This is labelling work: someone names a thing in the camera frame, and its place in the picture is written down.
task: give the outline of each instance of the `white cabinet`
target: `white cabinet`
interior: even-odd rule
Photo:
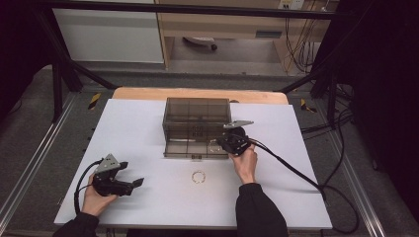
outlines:
[[[163,63],[155,13],[54,9],[54,14],[74,60]]]

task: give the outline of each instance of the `aluminum rail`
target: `aluminum rail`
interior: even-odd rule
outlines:
[[[323,103],[315,100],[315,104],[323,120],[327,121],[326,110]],[[339,134],[336,130],[332,130],[328,133],[336,153],[335,157],[339,160],[341,156],[342,141],[340,140]],[[370,235],[373,237],[385,237],[384,229],[382,228],[377,214],[374,211],[373,205],[371,204],[370,199],[360,181],[360,178],[358,178],[358,175],[346,154],[344,154],[341,168],[348,182],[348,186],[351,189],[351,193],[354,196],[354,200],[357,203],[358,210],[360,211],[367,229],[370,232]]]
[[[25,171],[22,173],[19,181],[16,183],[15,188],[10,192],[6,201],[3,203],[3,206],[0,209],[0,236],[2,236],[6,230],[6,227],[12,219],[16,209],[18,208],[18,205],[23,199],[35,175],[37,174],[37,171],[40,168],[49,148],[51,147],[65,120],[70,114],[71,108],[77,95],[78,93],[68,94],[63,106],[63,113],[58,118],[57,122],[53,123],[49,127],[48,132],[43,138],[37,151],[34,153]]]

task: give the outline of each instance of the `transparent plastic box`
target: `transparent plastic box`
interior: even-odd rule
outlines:
[[[163,119],[165,157],[227,158],[216,139],[231,122],[228,99],[168,98]]]

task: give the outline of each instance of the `white table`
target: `white table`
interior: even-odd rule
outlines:
[[[88,165],[109,153],[128,167],[120,181],[145,178],[130,197],[120,197],[101,215],[100,224],[128,228],[235,228],[240,180],[229,159],[191,161],[164,158],[162,128],[165,101],[108,101],[95,134],[55,218],[74,218],[73,193]],[[231,104],[232,119],[254,120],[247,134],[265,143],[292,166],[316,181],[292,106]],[[287,221],[289,229],[331,228],[321,194],[261,149],[256,177]],[[195,184],[192,174],[204,171]]]

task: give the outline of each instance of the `person's arm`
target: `person's arm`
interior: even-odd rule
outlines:
[[[97,216],[80,212],[73,220],[68,221],[55,231],[53,237],[95,237],[98,224]]]
[[[95,237],[96,227],[99,224],[98,216],[116,200],[118,196],[102,197],[90,186],[93,175],[89,178],[89,186],[84,194],[84,202],[81,212],[73,219],[59,228],[53,237]]]
[[[256,183],[258,160],[255,146],[251,145],[240,156],[230,154],[242,186],[236,202],[237,234],[239,237],[288,236],[287,224],[277,206]]]

